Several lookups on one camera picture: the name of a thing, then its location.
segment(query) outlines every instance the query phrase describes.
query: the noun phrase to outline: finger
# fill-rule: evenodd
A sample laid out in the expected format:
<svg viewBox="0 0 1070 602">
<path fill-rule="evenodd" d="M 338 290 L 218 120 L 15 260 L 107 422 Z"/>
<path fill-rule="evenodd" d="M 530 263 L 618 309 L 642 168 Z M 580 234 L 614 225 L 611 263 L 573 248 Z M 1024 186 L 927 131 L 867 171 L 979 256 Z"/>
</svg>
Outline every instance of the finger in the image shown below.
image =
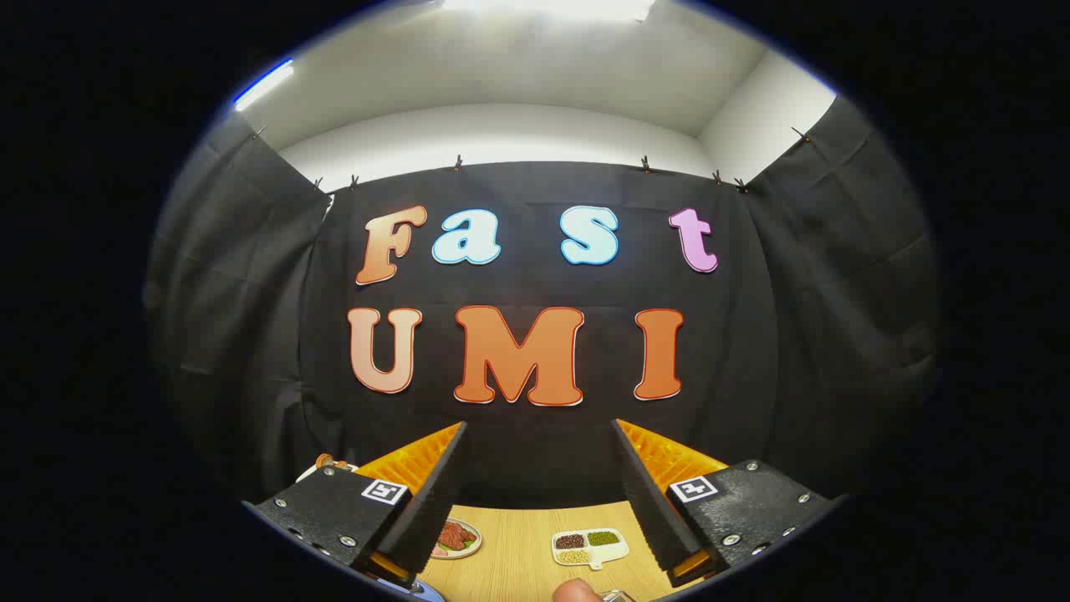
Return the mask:
<svg viewBox="0 0 1070 602">
<path fill-rule="evenodd" d="M 583 580 L 567 581 L 553 591 L 553 602 L 601 602 L 591 585 Z"/>
</svg>

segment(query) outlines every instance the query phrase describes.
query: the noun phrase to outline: ceiling light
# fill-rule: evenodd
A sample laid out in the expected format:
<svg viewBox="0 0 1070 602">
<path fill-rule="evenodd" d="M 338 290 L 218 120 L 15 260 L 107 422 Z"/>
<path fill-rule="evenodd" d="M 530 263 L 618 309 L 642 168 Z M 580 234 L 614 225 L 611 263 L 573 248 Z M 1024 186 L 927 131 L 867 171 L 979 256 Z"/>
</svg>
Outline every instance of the ceiling light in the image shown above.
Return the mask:
<svg viewBox="0 0 1070 602">
<path fill-rule="evenodd" d="M 443 0 L 456 11 L 518 9 L 577 20 L 645 20 L 655 0 Z"/>
<path fill-rule="evenodd" d="M 271 73 L 260 78 L 259 81 L 249 86 L 247 90 L 242 92 L 241 96 L 234 101 L 234 108 L 236 110 L 245 110 L 246 107 L 257 102 L 261 96 L 271 92 L 273 88 L 282 82 L 284 79 L 293 75 L 293 65 L 290 63 L 293 59 L 289 59 L 282 64 L 271 70 Z"/>
</svg>

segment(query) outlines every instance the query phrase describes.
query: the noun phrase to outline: orange letter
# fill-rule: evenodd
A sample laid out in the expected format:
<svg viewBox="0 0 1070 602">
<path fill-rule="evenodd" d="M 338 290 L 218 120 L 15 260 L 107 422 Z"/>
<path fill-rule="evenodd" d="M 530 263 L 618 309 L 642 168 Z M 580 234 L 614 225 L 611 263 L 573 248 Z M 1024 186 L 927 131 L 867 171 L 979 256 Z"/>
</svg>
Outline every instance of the orange letter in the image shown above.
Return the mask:
<svg viewBox="0 0 1070 602">
<path fill-rule="evenodd" d="M 413 331 L 423 320 L 416 310 L 393 310 L 386 315 L 386 322 L 394 325 L 394 369 L 381 372 L 371 359 L 371 333 L 379 324 L 379 312 L 350 310 L 349 360 L 356 380 L 380 393 L 397 393 L 408 387 L 412 382 Z"/>
<path fill-rule="evenodd" d="M 376 217 L 365 223 L 368 230 L 368 247 L 364 253 L 364 267 L 356 273 L 356 283 L 365 284 L 382 281 L 394 277 L 398 266 L 391 263 L 391 250 L 398 257 L 404 257 L 412 242 L 412 227 L 423 226 L 427 220 L 427 210 L 424 205 L 416 206 Z"/>
<path fill-rule="evenodd" d="M 519 346 L 498 308 L 461 308 L 457 324 L 464 327 L 464 379 L 454 390 L 458 401 L 494 401 L 494 391 L 487 387 L 488 367 L 510 404 L 520 397 L 536 368 L 538 375 L 528 393 L 529 402 L 536 406 L 575 406 L 583 401 L 574 370 L 576 333 L 583 326 L 583 312 L 571 308 L 542 310 Z"/>
<path fill-rule="evenodd" d="M 683 388 L 676 379 L 676 330 L 684 314 L 676 310 L 643 310 L 636 314 L 643 329 L 643 381 L 636 386 L 637 400 L 664 400 Z"/>
</svg>

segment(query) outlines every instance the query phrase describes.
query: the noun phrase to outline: beans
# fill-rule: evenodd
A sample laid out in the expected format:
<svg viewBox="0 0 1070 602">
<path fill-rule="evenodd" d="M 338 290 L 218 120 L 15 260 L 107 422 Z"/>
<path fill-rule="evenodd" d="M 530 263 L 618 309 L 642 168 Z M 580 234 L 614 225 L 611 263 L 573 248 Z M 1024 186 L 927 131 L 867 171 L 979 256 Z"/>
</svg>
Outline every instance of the beans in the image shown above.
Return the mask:
<svg viewBox="0 0 1070 602">
<path fill-rule="evenodd" d="M 559 554 L 557 560 L 569 565 L 584 565 L 591 561 L 591 555 L 584 550 L 572 550 Z"/>
<path fill-rule="evenodd" d="M 553 543 L 553 546 L 557 550 L 566 550 L 568 547 L 583 547 L 583 536 L 576 534 L 571 536 L 561 536 L 557 541 Z"/>
<path fill-rule="evenodd" d="M 587 541 L 591 545 L 607 545 L 610 543 L 616 543 L 621 541 L 615 534 L 610 531 L 597 531 L 594 534 L 587 534 Z"/>
</svg>

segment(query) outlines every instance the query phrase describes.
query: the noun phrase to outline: black curtain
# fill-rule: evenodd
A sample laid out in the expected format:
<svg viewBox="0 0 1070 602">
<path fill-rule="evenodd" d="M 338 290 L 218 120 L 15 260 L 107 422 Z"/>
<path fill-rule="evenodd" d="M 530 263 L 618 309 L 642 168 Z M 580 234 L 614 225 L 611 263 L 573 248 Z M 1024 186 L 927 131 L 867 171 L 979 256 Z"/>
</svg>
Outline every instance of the black curtain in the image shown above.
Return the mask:
<svg viewBox="0 0 1070 602">
<path fill-rule="evenodd" d="M 921 200 L 842 96 L 749 185 L 776 300 L 780 369 L 765 459 L 861 491 L 937 376 L 941 279 Z"/>
<path fill-rule="evenodd" d="M 413 228 L 409 251 L 393 260 L 397 274 L 356 285 L 365 223 L 415 204 L 427 209 L 427 222 Z M 572 265 L 563 257 L 559 220 L 577 204 L 608 206 L 617 216 L 620 249 L 610 262 Z M 669 216 L 684 207 L 696 209 L 713 227 L 706 248 L 720 263 L 712 273 L 693 271 L 681 252 Z M 490 263 L 442 264 L 431 256 L 442 220 L 464 209 L 498 216 L 502 251 Z M 537 407 L 526 392 L 514 404 L 501 393 L 487 405 L 454 399 L 464 355 L 464 331 L 455 313 L 465 306 L 498 308 L 518 342 L 545 308 L 582 311 L 575 372 L 583 402 Z M 353 308 L 372 308 L 382 317 L 373 335 L 380 370 L 393 366 L 388 312 L 413 308 L 424 314 L 414 336 L 413 381 L 404 391 L 378 393 L 354 377 L 346 318 Z M 643 374 L 643 334 L 635 317 L 654 308 L 684 314 L 676 342 L 683 391 L 639 401 L 632 390 Z M 618 501 L 624 496 L 613 457 L 614 418 L 725 461 L 761 454 L 776 395 L 773 313 L 769 277 L 746 201 L 708 179 L 553 161 L 384 177 L 337 194 L 315 245 L 301 351 L 302 375 L 312 390 L 309 426 L 331 451 L 362 464 L 465 420 L 471 461 L 462 504 L 556 508 Z M 525 391 L 534 382 L 535 376 Z M 488 385 L 496 389 L 492 379 Z"/>
<path fill-rule="evenodd" d="M 256 501 L 320 452 L 362 464 L 457 420 L 470 422 L 472 442 L 462 504 L 623 499 L 612 418 L 728 463 L 765 460 L 824 495 L 853 491 L 934 377 L 939 281 L 917 194 L 865 117 L 838 98 L 808 136 L 747 194 L 620 165 L 501 163 L 360 184 L 336 194 L 324 217 L 327 197 L 231 114 L 180 176 L 152 258 L 154 351 L 175 411 L 220 476 Z M 364 225 L 415 204 L 428 219 L 393 259 L 397 275 L 356 285 Z M 617 215 L 609 263 L 562 256 L 559 217 L 577 204 Z M 435 262 L 442 219 L 476 207 L 496 214 L 501 254 L 485 265 Z M 684 260 L 668 221 L 683 207 L 712 226 L 712 273 Z M 499 308 L 518 341 L 544 308 L 583 311 L 583 403 L 532 406 L 534 380 L 515 404 L 501 395 L 489 405 L 456 401 L 463 330 L 454 315 L 470 305 Z M 376 393 L 353 376 L 353 308 L 383 318 L 381 370 L 394 355 L 387 313 L 423 312 L 406 391 Z M 633 317 L 652 308 L 684 314 L 684 389 L 640 402 Z"/>
<path fill-rule="evenodd" d="M 231 111 L 192 153 L 157 225 L 146 305 L 163 390 L 221 484 L 257 501 L 316 449 L 296 317 L 328 201 Z"/>
</svg>

